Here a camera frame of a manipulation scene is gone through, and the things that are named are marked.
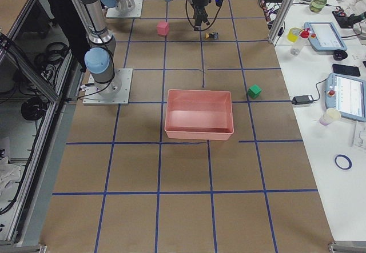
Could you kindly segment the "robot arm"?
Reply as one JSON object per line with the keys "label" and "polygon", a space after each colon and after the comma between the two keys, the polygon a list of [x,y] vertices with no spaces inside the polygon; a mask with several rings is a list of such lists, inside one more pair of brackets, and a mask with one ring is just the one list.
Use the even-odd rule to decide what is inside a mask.
{"label": "robot arm", "polygon": [[[114,67],[114,51],[116,39],[108,30],[100,3],[108,7],[119,6],[126,12],[133,11],[135,0],[72,0],[82,23],[87,29],[90,51],[84,56],[87,69],[94,80],[95,91],[86,94],[84,102],[89,105],[127,104],[132,78],[131,69],[117,69]],[[205,11],[210,0],[189,0],[194,11],[194,30],[200,29],[202,23],[208,24]]]}
{"label": "robot arm", "polygon": [[104,6],[109,8],[115,8],[120,13],[126,14],[135,9],[134,0],[100,0]]}

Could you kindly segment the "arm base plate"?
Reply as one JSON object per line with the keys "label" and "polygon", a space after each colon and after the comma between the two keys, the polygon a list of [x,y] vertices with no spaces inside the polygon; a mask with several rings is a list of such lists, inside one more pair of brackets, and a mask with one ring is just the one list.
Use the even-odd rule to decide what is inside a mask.
{"label": "arm base plate", "polygon": [[83,98],[84,105],[128,105],[130,88],[132,84],[133,69],[115,69],[115,77],[111,84],[102,87],[101,84],[95,83],[93,76],[89,75],[88,83],[92,86],[86,88],[86,97]]}
{"label": "arm base plate", "polygon": [[120,0],[116,7],[109,7],[107,19],[134,19],[140,18],[144,0]]}

